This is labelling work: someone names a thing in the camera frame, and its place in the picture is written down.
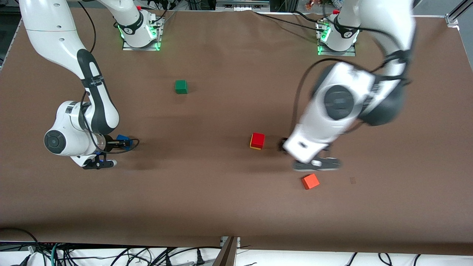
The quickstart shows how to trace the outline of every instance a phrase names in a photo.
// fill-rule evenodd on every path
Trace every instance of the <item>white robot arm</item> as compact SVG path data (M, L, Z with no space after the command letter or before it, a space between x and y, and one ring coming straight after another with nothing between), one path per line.
M329 20L331 32L324 41L335 51L347 50L360 26L375 30L372 35L385 55L385 71L377 75L346 62L324 70L299 123L282 143L297 160L293 168L298 171L338 169L337 159L317 154L356 119L386 124L403 105L404 76L416 28L412 0L346 0L340 13Z
M134 19L141 19L141 23L134 20L139 27L133 27L133 32L127 35L128 41L146 45L150 35L140 34L149 32L149 28L143 27L150 22L142 21L144 15L134 5L129 7L133 4L132 0L117 2L119 4L114 6L116 10L110 10L114 10L118 23L127 25ZM47 60L76 74L90 100L85 103L66 101L59 106L56 121L44 136L46 148L54 154L70 156L83 168L113 167L116 161L106 160L106 154L131 142L114 142L107 135L118 125L118 111L110 99L94 56L79 39L66 0L21 0L20 10L34 49ZM104 159L100 160L99 155L103 155Z

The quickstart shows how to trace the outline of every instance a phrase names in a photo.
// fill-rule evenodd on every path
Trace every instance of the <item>brown tabletop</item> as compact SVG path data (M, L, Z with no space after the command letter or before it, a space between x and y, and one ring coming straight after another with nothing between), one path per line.
M417 18L400 116L340 137L332 156L342 169L317 173L321 185L307 191L276 143L289 134L302 73L323 58L313 31L250 11L178 12L161 51L132 52L106 9L89 12L93 54L121 116L112 136L141 145L103 170L51 154L44 133L83 88L39 56L21 26L0 73L1 226L48 242L196 246L237 235L252 248L473 254L473 74L443 18ZM87 16L72 13L90 48ZM344 59L381 62L368 33L356 48ZM309 76L301 110L326 65ZM188 95L174 92L181 79ZM248 147L253 132L267 136L262 151Z

